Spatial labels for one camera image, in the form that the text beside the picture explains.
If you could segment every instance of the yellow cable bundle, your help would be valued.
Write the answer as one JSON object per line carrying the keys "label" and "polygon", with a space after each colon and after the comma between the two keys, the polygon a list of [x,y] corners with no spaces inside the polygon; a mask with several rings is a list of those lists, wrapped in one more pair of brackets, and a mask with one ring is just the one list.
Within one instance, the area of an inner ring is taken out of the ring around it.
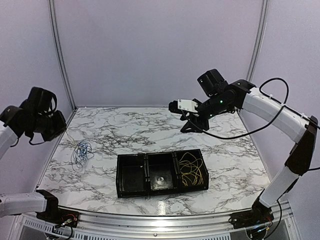
{"label": "yellow cable bundle", "polygon": [[[194,158],[193,162],[190,162],[189,160],[183,160],[185,155],[191,155]],[[203,160],[201,158],[196,158],[194,155],[192,155],[190,152],[186,152],[182,158],[178,161],[179,163],[179,167],[180,167],[180,171],[181,171],[181,178],[182,178],[182,183],[185,187],[188,187],[188,181],[193,185],[193,186],[197,186],[200,184],[204,183],[204,179],[202,177],[202,173],[201,173],[201,166],[203,165]],[[182,169],[184,167],[190,168],[189,172],[183,172]]]}

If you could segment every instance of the white backdrop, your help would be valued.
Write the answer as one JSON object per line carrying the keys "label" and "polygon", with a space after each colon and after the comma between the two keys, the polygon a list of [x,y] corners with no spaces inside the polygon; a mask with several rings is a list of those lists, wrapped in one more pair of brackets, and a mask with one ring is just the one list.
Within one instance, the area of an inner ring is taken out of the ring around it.
{"label": "white backdrop", "polygon": [[57,0],[60,40],[78,106],[167,106],[205,99],[196,79],[245,78],[262,1]]}
{"label": "white backdrop", "polygon": [[[273,77],[284,78],[290,88],[288,105],[320,120],[320,1],[270,1],[266,31],[255,68],[253,83],[260,86]],[[271,82],[265,91],[283,100],[283,84]],[[260,118],[242,111],[248,129],[266,124]],[[274,177],[282,168],[294,143],[275,127],[253,134],[253,140]],[[320,138],[312,168],[320,167]],[[302,240],[319,239],[320,171],[300,178],[288,195]]]}
{"label": "white backdrop", "polygon": [[[68,119],[71,107],[58,66],[47,1],[0,1],[0,56],[0,112],[10,105],[19,106],[35,86],[54,92],[58,109]],[[22,136],[0,160],[0,193],[34,191],[53,145],[31,146]],[[7,239],[12,219],[0,218],[1,240]]]}

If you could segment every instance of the black plastic bin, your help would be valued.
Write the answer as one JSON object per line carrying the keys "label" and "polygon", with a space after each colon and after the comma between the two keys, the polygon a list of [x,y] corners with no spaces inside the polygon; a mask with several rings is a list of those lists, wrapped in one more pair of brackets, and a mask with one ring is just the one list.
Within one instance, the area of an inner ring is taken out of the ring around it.
{"label": "black plastic bin", "polygon": [[118,197],[147,194],[148,175],[145,154],[118,155],[116,191]]}
{"label": "black plastic bin", "polygon": [[150,195],[172,194],[178,189],[178,169],[172,152],[146,155],[150,177]]}
{"label": "black plastic bin", "polygon": [[[177,159],[178,174],[180,176],[180,191],[191,192],[207,190],[209,188],[209,173],[200,149],[175,151],[174,154]],[[183,174],[191,172],[193,166],[190,166],[190,164],[181,165],[181,161],[194,163],[194,165],[199,167],[199,172],[197,172],[197,174],[188,174],[184,177]]]}
{"label": "black plastic bin", "polygon": [[[179,163],[181,160],[186,161],[184,165]],[[209,174],[200,149],[118,155],[118,198],[176,194],[208,188]]]}

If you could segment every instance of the marble pattern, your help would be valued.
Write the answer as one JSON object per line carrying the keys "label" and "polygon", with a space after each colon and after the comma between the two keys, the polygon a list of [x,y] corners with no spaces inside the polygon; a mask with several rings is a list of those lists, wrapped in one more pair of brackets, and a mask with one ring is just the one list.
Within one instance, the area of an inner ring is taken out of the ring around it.
{"label": "marble pattern", "polygon": [[[83,210],[130,215],[196,215],[249,208],[269,183],[249,137],[219,140],[181,133],[185,122],[167,108],[80,108],[64,134],[39,186],[59,204]],[[246,132],[237,113],[210,120],[211,133]],[[94,156],[73,170],[74,142],[91,143]],[[201,149],[209,189],[183,194],[118,198],[117,155]]]}

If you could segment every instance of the empty compartment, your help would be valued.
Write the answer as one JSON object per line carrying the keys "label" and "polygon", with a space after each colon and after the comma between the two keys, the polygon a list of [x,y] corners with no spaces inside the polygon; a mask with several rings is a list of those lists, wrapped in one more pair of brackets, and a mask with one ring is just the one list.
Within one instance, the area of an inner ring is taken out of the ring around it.
{"label": "empty compartment", "polygon": [[182,192],[207,190],[209,174],[199,149],[176,151]]}
{"label": "empty compartment", "polygon": [[144,154],[118,155],[118,197],[146,195],[146,164]]}
{"label": "empty compartment", "polygon": [[176,193],[177,168],[171,152],[147,154],[151,194]]}

